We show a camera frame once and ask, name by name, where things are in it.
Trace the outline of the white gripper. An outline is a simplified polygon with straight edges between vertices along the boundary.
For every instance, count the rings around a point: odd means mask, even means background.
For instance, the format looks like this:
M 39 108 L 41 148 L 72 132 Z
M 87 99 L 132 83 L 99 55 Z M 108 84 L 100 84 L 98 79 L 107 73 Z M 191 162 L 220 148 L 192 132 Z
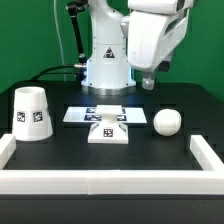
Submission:
M 162 15 L 133 11 L 128 30 L 128 62 L 142 74 L 142 87 L 152 90 L 156 76 L 153 72 L 183 40 L 189 11 Z

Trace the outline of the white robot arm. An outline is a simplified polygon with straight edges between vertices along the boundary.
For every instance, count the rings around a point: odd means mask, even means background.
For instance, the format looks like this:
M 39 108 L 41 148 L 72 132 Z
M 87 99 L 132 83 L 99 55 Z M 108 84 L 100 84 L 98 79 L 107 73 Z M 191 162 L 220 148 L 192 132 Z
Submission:
M 81 85 L 95 94 L 120 95 L 135 88 L 135 70 L 143 73 L 142 86 L 148 90 L 154 87 L 156 70 L 169 70 L 194 0 L 128 0 L 127 16 L 107 0 L 89 0 L 88 6 L 92 55 Z

